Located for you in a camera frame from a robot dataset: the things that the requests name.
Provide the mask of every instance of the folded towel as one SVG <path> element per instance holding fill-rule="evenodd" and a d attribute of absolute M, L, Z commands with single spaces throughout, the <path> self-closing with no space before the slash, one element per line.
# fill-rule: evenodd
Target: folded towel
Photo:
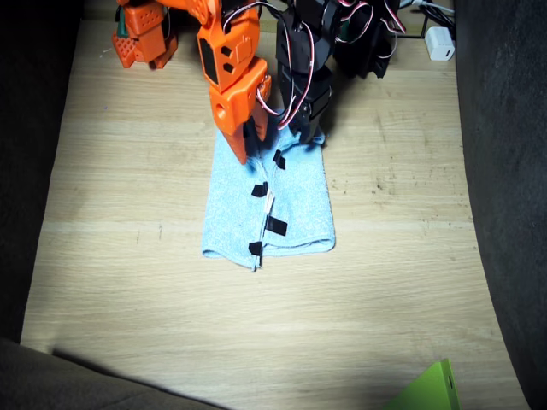
<path fill-rule="evenodd" d="M 318 131 L 301 144 L 287 127 L 270 119 L 267 137 L 246 138 L 242 166 L 217 132 L 213 172 L 203 228 L 202 252 L 255 270 L 261 256 L 327 252 L 334 247 Z"/>

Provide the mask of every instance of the white power adapter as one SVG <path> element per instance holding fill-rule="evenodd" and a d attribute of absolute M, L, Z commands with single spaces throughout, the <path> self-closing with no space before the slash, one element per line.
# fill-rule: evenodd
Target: white power adapter
<path fill-rule="evenodd" d="M 456 49 L 446 27 L 431 27 L 427 30 L 426 46 L 429 58 L 435 62 L 447 62 Z"/>

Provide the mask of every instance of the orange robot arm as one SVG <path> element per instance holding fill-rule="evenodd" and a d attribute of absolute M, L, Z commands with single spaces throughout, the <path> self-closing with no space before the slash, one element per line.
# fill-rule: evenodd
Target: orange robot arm
<path fill-rule="evenodd" d="M 209 82 L 209 97 L 215 124 L 224 134 L 238 160 L 245 164 L 244 123 L 253 116 L 258 137 L 266 137 L 268 116 L 256 103 L 259 91 L 268 99 L 271 77 L 265 60 L 255 56 L 260 37 L 258 13 L 243 12 L 230 22 L 224 32 L 221 21 L 221 0 L 160 0 L 123 6 L 127 37 L 114 33 L 112 41 L 123 67 L 134 62 L 154 63 L 163 68 L 176 51 L 174 35 L 163 37 L 163 6 L 187 10 L 202 25 L 197 41 L 203 73 Z"/>

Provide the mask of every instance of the cable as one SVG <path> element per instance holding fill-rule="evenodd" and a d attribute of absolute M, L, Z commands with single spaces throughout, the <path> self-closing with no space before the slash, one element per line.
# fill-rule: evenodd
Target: cable
<path fill-rule="evenodd" d="M 370 17 L 368 18 L 368 21 L 367 21 L 367 24 L 365 24 L 365 27 L 362 29 L 361 31 L 361 34 L 359 34 L 356 38 L 354 38 L 353 40 L 351 41 L 347 41 L 347 40 L 343 40 L 341 39 L 340 37 L 336 37 L 336 41 L 338 41 L 339 43 L 343 43 L 343 44 L 353 44 L 355 41 L 357 41 L 359 38 L 361 38 L 364 34 L 365 34 L 365 31 L 368 29 L 368 26 L 370 26 L 370 23 L 371 21 L 373 20 L 373 16 L 374 16 L 374 7 L 370 4 L 368 4 L 367 2 L 359 2 L 359 4 L 357 4 L 357 6 L 351 11 L 351 13 L 346 17 L 340 19 L 341 21 L 349 21 L 351 19 L 351 16 L 361 7 L 363 6 L 369 6 L 370 7 Z"/>
<path fill-rule="evenodd" d="M 392 32 L 393 34 L 403 34 L 403 32 L 398 32 L 396 29 L 394 28 L 391 28 L 389 23 L 387 22 L 386 19 L 382 18 L 382 19 L 379 19 L 382 23 L 385 24 L 385 26 L 387 27 L 387 31 L 388 32 Z"/>
<path fill-rule="evenodd" d="M 243 6 L 241 9 L 237 9 L 235 10 L 227 19 L 226 21 L 224 22 L 224 24 L 222 25 L 222 31 L 223 32 L 226 32 L 226 27 L 227 25 L 230 23 L 231 20 L 233 20 L 234 17 L 236 17 L 237 15 L 241 15 L 243 12 L 249 10 L 249 9 L 252 9 L 253 7 L 256 7 L 256 6 L 259 6 L 259 7 L 266 7 L 268 9 L 268 11 L 270 12 L 270 14 L 276 18 L 277 20 L 281 20 L 281 22 L 283 23 L 283 28 L 285 30 L 285 40 L 287 42 L 287 57 L 288 57 L 288 61 L 289 61 L 289 72 L 291 73 L 291 102 L 289 103 L 289 107 L 287 107 L 284 111 L 282 111 L 281 113 L 278 113 L 277 111 L 271 109 L 267 104 L 266 102 L 264 101 L 264 99 L 262 98 L 262 95 L 260 95 L 260 97 L 258 97 L 257 95 L 257 99 L 258 99 L 258 102 L 262 105 L 262 107 L 267 111 L 269 112 L 271 115 L 276 115 L 276 116 L 279 116 L 279 115 L 283 115 L 283 118 L 281 119 L 281 121 L 284 121 L 286 120 L 287 116 L 289 115 L 289 113 L 291 112 L 291 108 L 292 108 L 292 103 L 294 102 L 296 96 L 294 95 L 294 78 L 292 78 L 292 65 L 291 65 L 291 40 L 289 39 L 289 30 L 287 28 L 287 25 L 285 23 L 285 19 L 283 18 L 283 16 L 281 15 L 281 10 L 279 10 L 277 7 L 273 6 L 272 4 L 268 3 L 267 1 L 259 1 L 259 2 L 254 2 L 254 3 L 250 3 L 250 4 L 247 4 L 246 6 Z"/>
<path fill-rule="evenodd" d="M 428 2 L 421 2 L 417 10 L 413 10 L 413 13 L 422 13 L 426 15 L 428 19 L 439 24 L 441 27 L 446 27 L 450 31 L 450 36 L 456 38 L 456 24 L 454 21 L 439 8 L 433 0 Z"/>
<path fill-rule="evenodd" d="M 310 49 L 310 57 L 309 57 L 309 76 L 308 76 L 308 83 L 306 84 L 306 88 L 304 89 L 304 92 L 302 93 L 302 95 L 300 96 L 300 100 L 298 100 L 298 104 L 297 106 L 294 108 L 294 110 L 292 111 L 292 114 L 289 115 L 289 118 L 287 118 L 286 120 L 282 120 L 278 125 L 277 125 L 277 129 L 278 130 L 282 130 L 283 128 L 285 128 L 286 126 L 288 126 L 292 119 L 294 118 L 294 116 L 297 114 L 298 110 L 300 109 L 300 106 L 302 105 L 304 99 L 306 98 L 306 96 L 308 95 L 308 91 L 309 91 L 309 86 L 311 85 L 311 79 L 312 77 L 314 76 L 314 63 L 315 63 L 315 44 L 314 44 L 314 36 L 313 34 L 311 33 L 311 30 L 309 29 L 309 26 L 302 22 L 302 25 L 305 27 L 306 31 L 308 32 L 308 36 L 309 36 L 309 49 Z"/>
<path fill-rule="evenodd" d="M 399 29 L 401 30 L 401 32 L 403 32 L 403 34 L 406 34 L 407 29 L 405 28 L 404 24 L 399 20 L 397 15 L 393 13 L 393 10 L 391 10 L 389 4 L 387 4 L 387 0 L 384 0 L 384 4 L 385 4 L 385 8 L 387 9 L 393 21 L 395 21 L 395 23 L 399 26 Z"/>
<path fill-rule="evenodd" d="M 353 14 L 358 10 L 360 9 L 361 7 L 364 7 L 364 6 L 370 6 L 370 7 L 373 7 L 371 6 L 370 4 L 368 4 L 367 2 L 359 2 L 359 4 L 357 4 L 356 7 L 354 7 L 352 10 L 351 10 L 351 13 L 349 13 L 347 16 L 345 17 L 342 17 L 340 19 L 340 21 L 350 21 L 351 20 L 351 17 L 353 17 Z"/>
<path fill-rule="evenodd" d="M 353 2 L 346 2 L 345 0 L 338 0 L 340 4 L 342 4 L 344 7 L 351 7 L 356 3 L 356 0 L 353 0 Z"/>
<path fill-rule="evenodd" d="M 166 9 L 168 10 L 167 11 L 167 15 L 168 15 L 168 35 L 165 36 L 164 40 L 167 40 L 169 38 L 169 36 L 171 35 L 171 13 L 169 13 L 170 11 L 170 7 L 166 7 Z"/>
<path fill-rule="evenodd" d="M 449 9 L 447 7 L 443 7 L 439 4 L 435 4 L 435 3 L 429 3 L 429 2 L 424 2 L 424 0 L 413 0 L 412 1 L 412 5 L 413 6 L 428 6 L 428 7 L 434 7 L 434 8 L 437 8 L 437 9 L 441 9 L 443 10 L 444 12 L 446 13 L 452 13 L 454 14 L 454 10 L 453 9 Z"/>
<path fill-rule="evenodd" d="M 393 34 L 395 34 L 395 44 L 393 45 L 393 48 L 391 49 L 391 53 L 388 54 L 387 56 L 378 56 L 378 58 L 390 58 L 391 56 L 393 56 L 393 54 L 395 53 L 395 49 L 397 48 L 397 35 L 398 35 L 398 31 L 397 30 L 394 30 L 390 27 L 389 23 L 385 20 L 385 19 L 380 19 L 382 21 L 382 23 L 385 24 L 385 26 L 387 27 L 387 30 L 389 32 L 392 32 Z"/>

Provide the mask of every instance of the white tag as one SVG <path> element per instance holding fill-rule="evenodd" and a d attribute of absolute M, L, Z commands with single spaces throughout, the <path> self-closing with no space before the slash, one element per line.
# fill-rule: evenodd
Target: white tag
<path fill-rule="evenodd" d="M 272 210 L 272 205 L 274 205 L 274 193 L 268 188 L 268 193 L 266 194 L 266 205 L 264 206 L 264 213 L 269 214 Z"/>

